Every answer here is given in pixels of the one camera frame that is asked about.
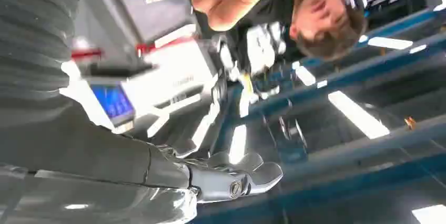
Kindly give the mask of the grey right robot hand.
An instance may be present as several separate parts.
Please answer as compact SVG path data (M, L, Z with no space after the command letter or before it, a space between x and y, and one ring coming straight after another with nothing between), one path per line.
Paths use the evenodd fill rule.
M187 223L200 203L258 195L282 176L258 154L178 159L94 125L70 99L1 102L1 223Z

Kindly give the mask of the person's right hand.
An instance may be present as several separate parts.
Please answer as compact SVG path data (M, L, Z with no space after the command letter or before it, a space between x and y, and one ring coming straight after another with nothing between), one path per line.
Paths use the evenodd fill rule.
M222 32L231 29L260 0L191 0L195 10L207 16L211 29Z

